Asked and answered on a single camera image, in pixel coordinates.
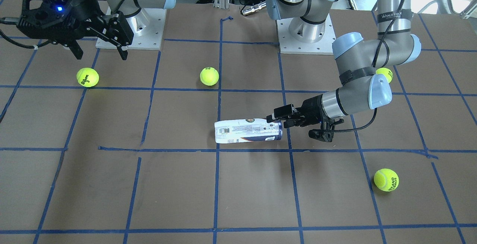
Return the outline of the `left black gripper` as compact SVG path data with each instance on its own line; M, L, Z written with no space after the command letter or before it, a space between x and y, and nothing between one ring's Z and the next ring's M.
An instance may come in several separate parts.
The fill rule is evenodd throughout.
M266 117L266 120L267 122L282 120L285 129L294 126L305 127L322 122L332 123L334 119L329 118L325 113L322 97L323 95L318 95L306 99L298 108L295 108L293 104L275 108L273 113Z

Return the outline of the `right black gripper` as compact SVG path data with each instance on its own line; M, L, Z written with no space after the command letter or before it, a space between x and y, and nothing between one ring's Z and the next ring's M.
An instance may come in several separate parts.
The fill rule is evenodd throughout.
M128 57L127 47L133 41L133 30L123 12L105 15L98 0L68 0L69 15L73 22L73 33L63 42L77 60L82 59L83 50L77 40L83 37L97 37L111 43L118 50L122 60Z

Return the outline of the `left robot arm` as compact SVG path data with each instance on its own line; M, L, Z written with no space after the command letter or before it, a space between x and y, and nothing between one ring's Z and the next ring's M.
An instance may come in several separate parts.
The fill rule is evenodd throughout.
M324 26L335 0L266 0L271 19L295 17L303 28ZM414 61L421 52L419 38L412 35L411 0L377 0L378 38L364 40L359 32L337 37L332 52L341 87L307 99L299 108L285 105L267 116L267 122L282 120L284 127L320 124L332 130L343 117L376 110L392 100L388 81L378 68Z

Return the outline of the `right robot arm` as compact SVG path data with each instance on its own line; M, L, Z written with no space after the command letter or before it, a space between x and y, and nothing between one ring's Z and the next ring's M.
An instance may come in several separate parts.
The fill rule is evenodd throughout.
M165 28L165 15L177 0L106 0L103 12L98 0L44 0L49 3L49 16L59 18L58 32L49 31L53 44L70 49L77 59L83 52L78 40L96 37L97 47L117 49L121 59L128 50L160 50Z

